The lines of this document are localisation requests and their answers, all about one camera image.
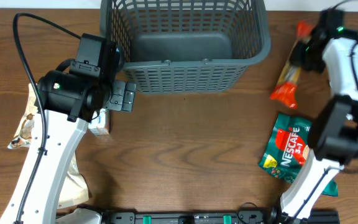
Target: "green nescafe packet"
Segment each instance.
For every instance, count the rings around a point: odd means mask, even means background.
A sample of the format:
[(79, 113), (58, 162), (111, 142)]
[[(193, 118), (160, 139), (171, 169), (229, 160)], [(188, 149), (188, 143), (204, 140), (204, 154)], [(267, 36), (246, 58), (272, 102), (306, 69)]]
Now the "green nescafe packet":
[[(306, 119), (278, 114), (259, 167), (292, 184), (308, 158), (310, 126), (311, 122)], [(338, 187), (333, 180), (323, 190), (323, 195), (338, 196)]]

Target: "wooden table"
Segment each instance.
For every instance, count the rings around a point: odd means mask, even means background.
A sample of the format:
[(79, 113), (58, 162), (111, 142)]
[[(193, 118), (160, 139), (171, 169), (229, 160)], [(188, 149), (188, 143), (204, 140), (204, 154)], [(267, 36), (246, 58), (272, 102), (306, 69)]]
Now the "wooden table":
[[(98, 10), (0, 9), (0, 216), (16, 186), (26, 149), (6, 149), (27, 101), (28, 80), (12, 36), (12, 19), (29, 11), (71, 31), (99, 34)], [(327, 74), (302, 73), (297, 111), (269, 99), (295, 41), (297, 21), (317, 12), (269, 12), (272, 49), (220, 94), (137, 94), (132, 113), (112, 114), (110, 136), (86, 133), (77, 149), (89, 204), (138, 212), (236, 210), (242, 202), (269, 207), (288, 185), (258, 167), (279, 111), (316, 117), (329, 99)], [(347, 15), (358, 29), (358, 13)], [(22, 45), (35, 79), (74, 57), (78, 40), (28, 18)], [(343, 223), (358, 223), (358, 175), (339, 174), (336, 208)]]

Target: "white background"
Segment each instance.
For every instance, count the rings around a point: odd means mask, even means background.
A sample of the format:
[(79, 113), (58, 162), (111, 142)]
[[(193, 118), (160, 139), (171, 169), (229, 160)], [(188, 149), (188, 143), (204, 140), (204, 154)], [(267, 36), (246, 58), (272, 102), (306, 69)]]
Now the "white background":
[[(0, 0), (1, 8), (99, 9), (101, 0)], [(264, 0), (272, 11), (321, 11), (340, 0)], [(358, 11), (358, 1), (343, 5), (346, 11)]]

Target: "green strip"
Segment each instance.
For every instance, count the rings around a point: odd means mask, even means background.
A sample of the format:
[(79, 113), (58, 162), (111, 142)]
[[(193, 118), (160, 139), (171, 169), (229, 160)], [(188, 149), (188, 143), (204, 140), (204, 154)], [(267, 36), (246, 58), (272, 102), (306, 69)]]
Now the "green strip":
[(152, 217), (143, 217), (143, 224), (152, 224)]
[(223, 224), (231, 224), (231, 215), (223, 216)]

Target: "gray plastic basket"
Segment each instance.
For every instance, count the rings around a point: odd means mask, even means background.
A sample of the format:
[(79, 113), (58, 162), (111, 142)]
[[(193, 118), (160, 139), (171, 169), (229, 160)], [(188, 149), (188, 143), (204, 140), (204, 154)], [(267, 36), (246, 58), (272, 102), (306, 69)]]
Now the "gray plastic basket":
[(100, 15), (142, 93), (224, 91), (270, 51), (263, 0), (102, 0)]

